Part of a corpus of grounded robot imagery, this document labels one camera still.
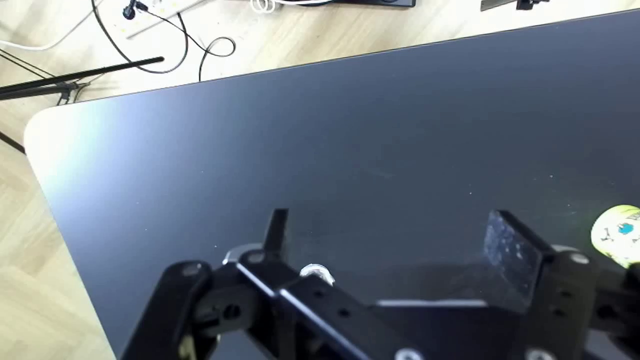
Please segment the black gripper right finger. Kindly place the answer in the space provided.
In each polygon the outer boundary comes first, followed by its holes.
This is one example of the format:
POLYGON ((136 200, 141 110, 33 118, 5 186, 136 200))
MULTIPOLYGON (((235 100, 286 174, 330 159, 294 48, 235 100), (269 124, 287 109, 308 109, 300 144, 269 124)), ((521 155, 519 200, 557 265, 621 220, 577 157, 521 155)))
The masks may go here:
POLYGON ((512 358, 640 358, 637 266, 613 270, 609 261, 555 250, 505 210, 488 216, 484 256, 523 306, 512 358))

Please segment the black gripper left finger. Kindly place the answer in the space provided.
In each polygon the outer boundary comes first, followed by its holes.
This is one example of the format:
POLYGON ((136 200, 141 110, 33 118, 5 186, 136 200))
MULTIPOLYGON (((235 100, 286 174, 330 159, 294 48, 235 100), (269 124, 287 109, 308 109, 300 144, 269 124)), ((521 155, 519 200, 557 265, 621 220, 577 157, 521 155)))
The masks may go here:
POLYGON ((266 241, 220 269, 201 261, 169 265, 157 278, 121 360, 212 360, 225 334, 243 332, 267 360, 348 360, 294 309, 267 300, 256 282, 240 272, 251 256, 259 265, 280 263, 287 212, 275 209, 266 241))

